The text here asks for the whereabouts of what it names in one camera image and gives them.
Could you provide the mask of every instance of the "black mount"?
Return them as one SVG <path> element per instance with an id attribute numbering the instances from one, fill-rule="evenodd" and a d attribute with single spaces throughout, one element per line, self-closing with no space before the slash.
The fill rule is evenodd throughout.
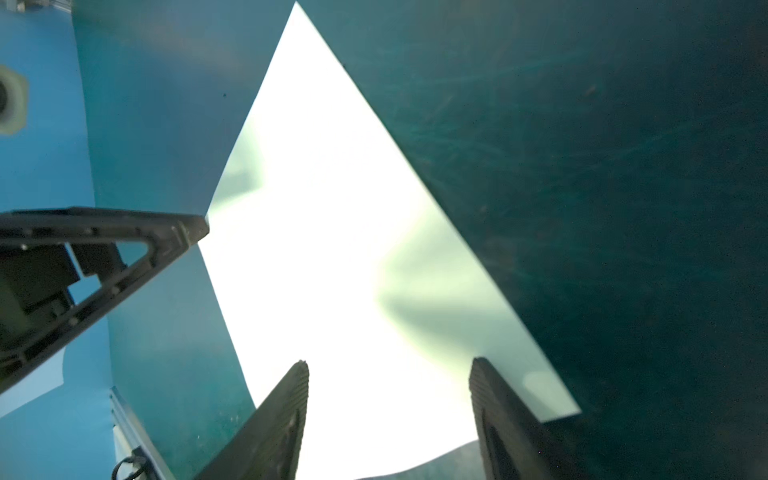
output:
<path id="1" fill-rule="evenodd" d="M 487 359 L 472 362 L 469 390 L 488 480 L 587 478 Z"/>
<path id="2" fill-rule="evenodd" d="M 208 234 L 205 218 L 70 208 L 0 214 L 0 393 L 27 376 Z M 126 266 L 117 242 L 143 242 Z M 84 275 L 101 288 L 74 304 L 68 287 Z"/>
<path id="3" fill-rule="evenodd" d="M 195 480 L 293 480 L 309 391 L 310 369 L 297 362 Z"/>

